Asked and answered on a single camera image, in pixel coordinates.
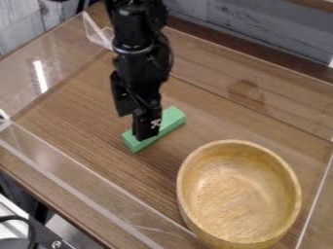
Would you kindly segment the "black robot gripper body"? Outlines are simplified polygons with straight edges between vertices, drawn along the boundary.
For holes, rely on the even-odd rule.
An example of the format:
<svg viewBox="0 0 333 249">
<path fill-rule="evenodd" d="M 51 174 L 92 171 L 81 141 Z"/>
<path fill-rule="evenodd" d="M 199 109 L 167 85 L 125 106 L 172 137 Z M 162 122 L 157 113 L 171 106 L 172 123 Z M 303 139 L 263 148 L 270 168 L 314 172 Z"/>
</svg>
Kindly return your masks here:
<svg viewBox="0 0 333 249">
<path fill-rule="evenodd" d="M 113 66 L 135 107 L 147 105 L 152 100 L 162 102 L 160 87 L 172 67 L 171 49 L 116 50 Z"/>
</svg>

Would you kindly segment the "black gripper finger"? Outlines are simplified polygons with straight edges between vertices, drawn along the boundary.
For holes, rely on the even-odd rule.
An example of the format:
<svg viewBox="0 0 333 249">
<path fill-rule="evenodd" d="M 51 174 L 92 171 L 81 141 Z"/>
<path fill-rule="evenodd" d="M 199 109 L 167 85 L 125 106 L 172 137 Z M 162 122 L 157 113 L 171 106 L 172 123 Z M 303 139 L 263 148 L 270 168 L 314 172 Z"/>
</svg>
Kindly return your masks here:
<svg viewBox="0 0 333 249">
<path fill-rule="evenodd" d="M 132 113 L 135 103 L 124 86 L 121 85 L 117 72 L 111 74 L 111 89 L 117 114 L 120 117 L 124 117 Z"/>
<path fill-rule="evenodd" d="M 132 135 L 137 141 L 149 139 L 159 134 L 162 125 L 162 104 L 152 100 L 140 104 L 132 111 Z"/>
</svg>

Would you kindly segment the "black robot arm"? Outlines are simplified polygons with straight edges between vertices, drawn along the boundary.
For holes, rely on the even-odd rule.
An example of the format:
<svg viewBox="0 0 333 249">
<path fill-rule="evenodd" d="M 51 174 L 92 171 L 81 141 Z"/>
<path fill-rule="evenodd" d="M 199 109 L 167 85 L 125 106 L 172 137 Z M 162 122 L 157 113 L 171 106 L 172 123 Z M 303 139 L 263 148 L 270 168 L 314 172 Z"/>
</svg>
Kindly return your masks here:
<svg viewBox="0 0 333 249">
<path fill-rule="evenodd" d="M 163 33 L 167 7 L 163 0 L 105 0 L 113 26 L 115 70 L 111 88 L 119 116 L 132 116 L 137 141 L 159 134 L 160 87 L 172 68 L 172 51 Z"/>
</svg>

